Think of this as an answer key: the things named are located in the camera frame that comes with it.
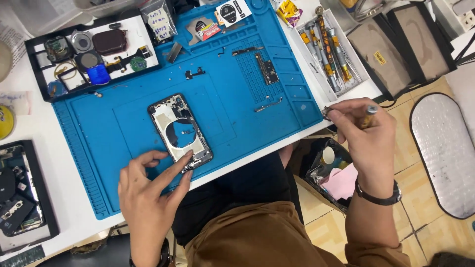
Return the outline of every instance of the handwritten note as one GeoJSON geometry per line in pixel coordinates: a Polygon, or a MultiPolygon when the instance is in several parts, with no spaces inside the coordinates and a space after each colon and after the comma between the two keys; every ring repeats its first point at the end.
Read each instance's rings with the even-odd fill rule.
{"type": "Polygon", "coordinates": [[[163,8],[149,13],[148,24],[155,33],[157,40],[161,41],[170,37],[170,20],[163,8]]]}
{"type": "Polygon", "coordinates": [[[0,92],[0,105],[7,106],[15,115],[30,115],[30,93],[29,91],[0,92]]]}

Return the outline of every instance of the black watch strap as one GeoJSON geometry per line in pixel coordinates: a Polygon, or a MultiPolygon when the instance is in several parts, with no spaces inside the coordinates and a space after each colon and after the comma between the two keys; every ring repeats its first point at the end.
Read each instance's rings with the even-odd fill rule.
{"type": "MultiPolygon", "coordinates": [[[[157,267],[168,267],[170,265],[170,245],[168,244],[168,239],[165,238],[161,247],[160,262],[157,267]]],[[[130,267],[136,267],[132,261],[132,255],[130,255],[129,265],[130,267]]]]}
{"type": "Polygon", "coordinates": [[[387,198],[387,199],[379,199],[379,198],[373,197],[373,196],[369,195],[368,193],[364,192],[361,189],[360,184],[358,183],[358,178],[356,178],[356,181],[355,181],[355,191],[356,191],[356,193],[358,194],[358,196],[360,198],[364,198],[369,202],[372,202],[372,203],[378,204],[378,205],[382,205],[382,206],[394,205],[394,204],[398,203],[402,198],[401,189],[399,189],[398,182],[396,182],[396,180],[394,180],[394,188],[393,188],[392,196],[390,198],[387,198]]]}

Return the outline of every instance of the tiled floor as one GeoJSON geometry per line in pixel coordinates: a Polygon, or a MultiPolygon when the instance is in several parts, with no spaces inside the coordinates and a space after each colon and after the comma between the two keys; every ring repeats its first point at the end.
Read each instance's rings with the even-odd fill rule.
{"type": "MultiPolygon", "coordinates": [[[[403,95],[393,107],[387,108],[398,121],[394,168],[395,179],[403,194],[401,203],[394,206],[394,219],[403,251],[410,256],[414,267],[428,264],[432,256],[440,251],[475,258],[475,230],[472,229],[475,215],[466,220],[458,220],[441,210],[409,128],[409,115],[414,103],[423,95],[434,92],[453,97],[445,78],[441,78],[426,87],[403,95]]],[[[323,208],[319,205],[321,202],[311,194],[302,194],[300,202],[302,207],[318,207],[315,208],[318,212],[302,208],[306,219],[305,227],[313,243],[346,262],[344,216],[332,210],[308,223],[307,219],[323,213],[323,208]]]]}

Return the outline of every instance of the paper cup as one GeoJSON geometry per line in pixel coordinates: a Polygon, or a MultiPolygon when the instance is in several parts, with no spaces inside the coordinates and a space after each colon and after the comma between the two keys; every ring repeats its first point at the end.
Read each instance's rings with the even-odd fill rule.
{"type": "Polygon", "coordinates": [[[322,162],[325,164],[332,164],[334,160],[335,160],[335,151],[333,151],[333,148],[329,146],[325,147],[322,154],[322,162]]]}

